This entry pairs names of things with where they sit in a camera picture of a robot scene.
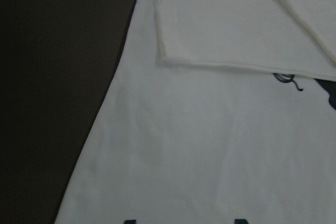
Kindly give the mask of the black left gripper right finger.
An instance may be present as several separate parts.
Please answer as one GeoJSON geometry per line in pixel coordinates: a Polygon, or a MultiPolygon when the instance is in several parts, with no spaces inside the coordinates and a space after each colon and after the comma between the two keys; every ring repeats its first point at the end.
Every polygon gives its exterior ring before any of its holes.
{"type": "Polygon", "coordinates": [[[247,219],[235,219],[234,224],[249,224],[247,219]]]}

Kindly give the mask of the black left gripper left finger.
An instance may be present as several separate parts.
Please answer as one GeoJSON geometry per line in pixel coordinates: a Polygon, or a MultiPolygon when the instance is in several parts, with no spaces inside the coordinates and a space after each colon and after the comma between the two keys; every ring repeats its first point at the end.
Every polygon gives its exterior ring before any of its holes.
{"type": "Polygon", "coordinates": [[[125,220],[123,224],[137,224],[137,220],[136,219],[125,220]]]}

